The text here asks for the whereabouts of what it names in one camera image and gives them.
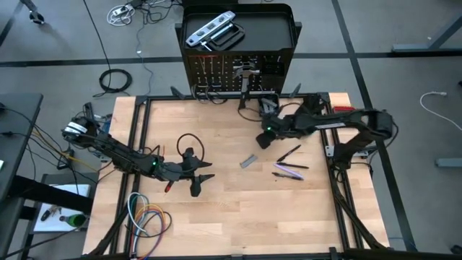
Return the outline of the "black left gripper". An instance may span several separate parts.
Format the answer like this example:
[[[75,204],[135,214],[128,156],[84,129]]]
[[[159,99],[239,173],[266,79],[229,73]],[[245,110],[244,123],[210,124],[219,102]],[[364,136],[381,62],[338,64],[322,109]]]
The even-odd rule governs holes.
[[[179,181],[180,179],[191,178],[195,169],[212,166],[210,162],[197,161],[192,147],[187,148],[181,157],[183,161],[180,163],[159,162],[158,178],[161,181]],[[204,182],[213,177],[215,174],[198,175],[196,181]]]

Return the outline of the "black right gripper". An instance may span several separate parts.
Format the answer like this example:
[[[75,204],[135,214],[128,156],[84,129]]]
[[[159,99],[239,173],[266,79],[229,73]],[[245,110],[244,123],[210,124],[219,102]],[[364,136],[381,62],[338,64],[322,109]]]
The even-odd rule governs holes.
[[[295,128],[295,117],[288,115],[280,118],[281,108],[277,107],[271,114],[271,107],[267,105],[260,106],[260,117],[271,118],[268,120],[268,133],[272,139],[286,139],[302,137],[302,132]]]

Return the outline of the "clear safety glasses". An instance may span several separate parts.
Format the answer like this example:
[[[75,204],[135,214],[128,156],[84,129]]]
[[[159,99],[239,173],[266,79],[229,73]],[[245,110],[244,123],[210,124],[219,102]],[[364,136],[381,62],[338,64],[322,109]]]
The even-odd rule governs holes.
[[[193,98],[198,101],[199,103],[201,104],[206,104],[209,102],[209,98],[206,96],[206,94],[204,92],[198,92],[198,85],[197,84],[194,84],[192,87],[191,87],[191,95],[193,96]]]
[[[227,98],[224,98],[218,92],[215,92],[211,85],[206,87],[204,94],[206,99],[214,105],[223,105],[227,102]]]

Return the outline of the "black C-clamp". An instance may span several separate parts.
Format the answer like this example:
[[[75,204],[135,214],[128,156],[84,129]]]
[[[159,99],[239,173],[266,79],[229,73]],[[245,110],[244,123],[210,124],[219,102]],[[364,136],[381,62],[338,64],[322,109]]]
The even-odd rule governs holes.
[[[231,22],[212,36],[201,41],[201,47],[206,51],[226,51],[239,43],[244,37],[244,28]]]

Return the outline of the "grey spirit level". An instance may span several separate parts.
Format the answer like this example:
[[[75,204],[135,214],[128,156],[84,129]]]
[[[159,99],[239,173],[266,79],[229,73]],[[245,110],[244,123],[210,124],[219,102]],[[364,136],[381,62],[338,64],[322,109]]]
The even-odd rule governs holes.
[[[232,11],[226,11],[207,22],[204,26],[192,33],[187,39],[186,44],[190,47],[197,46],[204,42],[209,36],[218,33],[234,20],[236,14]]]

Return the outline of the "black pegboard box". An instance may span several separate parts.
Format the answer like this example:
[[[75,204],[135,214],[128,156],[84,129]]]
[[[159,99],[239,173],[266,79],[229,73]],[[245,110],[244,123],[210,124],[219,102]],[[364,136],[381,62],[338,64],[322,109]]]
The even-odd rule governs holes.
[[[284,84],[285,67],[282,62],[266,62],[261,67],[261,83],[264,88],[280,90]]]

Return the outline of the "black pegboard tool cart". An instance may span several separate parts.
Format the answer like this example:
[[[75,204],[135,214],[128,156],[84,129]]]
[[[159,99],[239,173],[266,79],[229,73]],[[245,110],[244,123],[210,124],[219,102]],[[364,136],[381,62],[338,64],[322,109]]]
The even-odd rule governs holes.
[[[186,39],[207,22],[223,12],[236,14],[233,21],[245,30],[245,37],[226,51],[206,51],[201,44],[190,47]],[[183,20],[175,26],[175,32],[185,67],[188,84],[198,85],[198,92],[212,86],[220,95],[226,92],[240,93],[246,85],[249,92],[281,93],[267,89],[261,83],[261,67],[266,62],[282,62],[285,80],[295,54],[302,25],[295,22],[292,9],[287,4],[211,4],[190,5],[183,10]],[[225,75],[220,78],[222,56],[226,58]],[[194,76],[191,73],[189,56],[208,56],[207,75]],[[210,74],[209,57],[214,60],[214,75]]]

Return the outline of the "black power adapter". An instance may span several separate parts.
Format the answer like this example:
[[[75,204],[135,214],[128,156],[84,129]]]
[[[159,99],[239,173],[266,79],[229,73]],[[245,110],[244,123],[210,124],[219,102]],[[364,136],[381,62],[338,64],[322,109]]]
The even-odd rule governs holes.
[[[87,121],[90,122],[93,126],[95,126],[94,113],[91,102],[85,103],[83,105],[83,112]]]

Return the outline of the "green bottle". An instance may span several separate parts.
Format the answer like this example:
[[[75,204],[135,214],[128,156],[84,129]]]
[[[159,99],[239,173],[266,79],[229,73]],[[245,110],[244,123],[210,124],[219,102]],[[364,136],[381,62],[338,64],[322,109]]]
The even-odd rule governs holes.
[[[78,228],[83,226],[87,221],[88,216],[84,214],[72,214],[69,216],[61,215],[59,220],[65,222],[73,228]]]

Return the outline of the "black diagonal desk beam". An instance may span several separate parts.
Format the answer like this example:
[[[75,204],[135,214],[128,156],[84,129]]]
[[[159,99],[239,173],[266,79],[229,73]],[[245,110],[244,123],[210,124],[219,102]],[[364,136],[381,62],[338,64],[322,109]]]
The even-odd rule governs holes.
[[[83,213],[92,211],[93,200],[89,197],[39,183],[19,175],[14,177],[7,194],[11,197],[21,197],[35,202],[54,204]]]

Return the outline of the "long grey desk foot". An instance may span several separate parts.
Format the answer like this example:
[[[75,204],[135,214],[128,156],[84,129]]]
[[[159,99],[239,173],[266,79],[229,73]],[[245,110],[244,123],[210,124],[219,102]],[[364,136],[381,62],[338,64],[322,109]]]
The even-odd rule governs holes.
[[[433,36],[424,43],[415,44],[393,44],[394,53],[429,53],[429,52],[449,52],[462,51],[462,48],[443,48],[448,39],[450,39],[458,30],[462,28],[462,13],[453,17],[449,22],[443,25]]]

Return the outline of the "black marker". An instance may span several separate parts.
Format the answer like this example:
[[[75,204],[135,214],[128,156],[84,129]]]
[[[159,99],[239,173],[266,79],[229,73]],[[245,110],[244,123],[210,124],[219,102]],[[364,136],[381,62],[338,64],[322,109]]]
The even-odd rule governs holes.
[[[57,212],[61,213],[62,208],[56,205],[49,207],[40,217],[42,222],[46,221],[49,217],[54,216]]]

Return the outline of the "white sheet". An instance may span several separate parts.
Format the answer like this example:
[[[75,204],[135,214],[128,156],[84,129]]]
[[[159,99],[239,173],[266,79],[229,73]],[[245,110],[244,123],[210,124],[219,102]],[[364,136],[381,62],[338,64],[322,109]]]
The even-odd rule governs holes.
[[[69,191],[81,196],[90,196],[90,185],[89,184],[66,184],[66,185],[57,185],[54,184],[53,187],[58,189]],[[74,229],[71,225],[67,222],[60,221],[60,217],[70,217],[72,215],[79,215],[82,212],[76,211],[74,209],[68,208],[60,208],[57,209],[53,214],[49,214],[44,220],[42,220],[42,216],[51,209],[51,204],[42,203],[40,205],[40,210],[38,213],[38,218],[35,221],[35,225],[33,231],[35,233],[43,233],[43,232],[66,232]]]

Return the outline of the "short grey desk foot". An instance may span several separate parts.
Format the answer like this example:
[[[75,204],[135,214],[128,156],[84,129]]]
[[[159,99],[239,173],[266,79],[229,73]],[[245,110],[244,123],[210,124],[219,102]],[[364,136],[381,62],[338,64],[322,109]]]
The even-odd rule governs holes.
[[[439,158],[435,164],[440,168],[462,168],[462,158]]]

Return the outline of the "black side table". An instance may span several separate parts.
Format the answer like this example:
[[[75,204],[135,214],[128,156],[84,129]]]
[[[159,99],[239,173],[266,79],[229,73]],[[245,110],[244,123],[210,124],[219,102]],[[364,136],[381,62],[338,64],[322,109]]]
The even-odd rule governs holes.
[[[40,93],[0,94],[0,201],[9,193],[42,100]]]

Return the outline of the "black chair base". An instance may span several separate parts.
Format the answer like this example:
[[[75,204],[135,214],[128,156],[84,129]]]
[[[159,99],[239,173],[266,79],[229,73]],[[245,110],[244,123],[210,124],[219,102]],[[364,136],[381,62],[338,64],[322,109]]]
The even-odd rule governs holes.
[[[29,10],[29,19],[37,25],[44,25],[45,19],[42,14],[38,12],[38,8],[32,0],[19,0]]]

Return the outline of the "black angled bracket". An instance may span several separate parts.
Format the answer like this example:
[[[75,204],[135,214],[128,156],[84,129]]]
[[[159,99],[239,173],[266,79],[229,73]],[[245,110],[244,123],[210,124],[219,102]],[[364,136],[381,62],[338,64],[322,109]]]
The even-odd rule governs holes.
[[[302,106],[308,113],[321,114],[322,110],[330,103],[330,96],[327,92],[307,93],[303,98]]]

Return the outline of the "black aluminium table frame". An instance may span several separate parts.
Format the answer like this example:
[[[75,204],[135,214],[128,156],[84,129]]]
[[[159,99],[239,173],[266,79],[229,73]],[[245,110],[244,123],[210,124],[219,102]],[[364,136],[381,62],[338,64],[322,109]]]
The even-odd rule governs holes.
[[[140,256],[308,254],[365,247],[346,212],[335,206],[333,185],[352,198],[358,218],[375,239],[388,244],[368,167],[356,159],[346,177],[340,177],[330,173],[326,164],[326,145],[335,139],[350,140],[354,129],[317,131],[304,139],[276,140],[261,149],[256,141],[261,127],[254,121],[254,102],[243,112],[237,111],[236,99],[214,105],[159,97],[150,106],[142,106],[139,115],[134,107],[132,97],[116,99],[110,125],[115,139],[133,140],[136,147],[159,147],[166,160],[173,162],[192,147],[212,164],[199,169],[199,174],[215,174],[203,182],[198,197],[191,196],[187,181],[173,184],[165,193],[166,183],[139,180],[139,193],[152,208],[166,211],[169,225],[157,238],[160,221],[150,219],[149,237],[138,242]],[[272,175],[290,175],[273,164],[299,144],[282,162],[308,166],[285,166],[304,180]],[[251,155],[258,159],[241,168],[240,163]]]

